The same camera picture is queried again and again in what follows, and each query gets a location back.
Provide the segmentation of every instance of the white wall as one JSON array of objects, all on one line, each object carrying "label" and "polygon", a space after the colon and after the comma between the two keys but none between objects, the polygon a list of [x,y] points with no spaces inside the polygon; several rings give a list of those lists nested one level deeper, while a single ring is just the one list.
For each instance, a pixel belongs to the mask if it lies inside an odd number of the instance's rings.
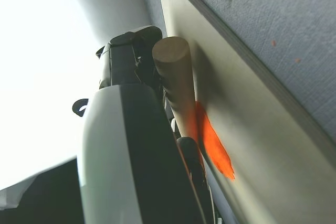
[{"label": "white wall", "polygon": [[74,101],[98,87],[95,52],[149,24],[143,0],[0,0],[0,189],[76,153]]}]

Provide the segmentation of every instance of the orange paint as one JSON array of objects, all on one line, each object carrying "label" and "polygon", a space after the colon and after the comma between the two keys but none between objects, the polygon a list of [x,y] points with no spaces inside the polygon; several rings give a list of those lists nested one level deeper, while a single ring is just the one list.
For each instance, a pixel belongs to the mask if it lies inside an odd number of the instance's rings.
[{"label": "orange paint", "polygon": [[234,171],[231,160],[222,143],[219,140],[215,130],[212,128],[209,118],[201,105],[196,102],[196,114],[198,122],[198,132],[203,140],[205,150],[217,169],[225,177],[234,179]]}]

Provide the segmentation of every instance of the wooden board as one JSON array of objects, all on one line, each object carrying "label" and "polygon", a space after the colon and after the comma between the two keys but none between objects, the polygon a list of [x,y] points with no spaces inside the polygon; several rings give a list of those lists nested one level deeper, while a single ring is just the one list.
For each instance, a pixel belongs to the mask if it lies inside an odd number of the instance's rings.
[{"label": "wooden board", "polygon": [[239,222],[335,223],[332,141],[201,0],[161,2],[168,36],[190,44],[196,98],[230,155],[234,181],[205,158]]}]

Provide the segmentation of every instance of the wooden cylinder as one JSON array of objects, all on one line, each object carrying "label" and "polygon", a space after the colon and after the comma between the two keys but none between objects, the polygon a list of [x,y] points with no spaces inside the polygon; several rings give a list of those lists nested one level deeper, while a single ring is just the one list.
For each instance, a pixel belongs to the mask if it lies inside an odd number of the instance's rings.
[{"label": "wooden cylinder", "polygon": [[195,90],[188,42],[180,37],[164,38],[153,47],[153,58],[181,136],[189,136],[198,142]]}]

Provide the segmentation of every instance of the gray wall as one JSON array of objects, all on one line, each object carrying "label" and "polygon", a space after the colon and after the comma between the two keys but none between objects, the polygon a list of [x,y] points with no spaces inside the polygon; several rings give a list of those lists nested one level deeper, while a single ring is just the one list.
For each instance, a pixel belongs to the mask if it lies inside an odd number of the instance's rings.
[{"label": "gray wall", "polygon": [[336,141],[336,0],[203,1]]}]

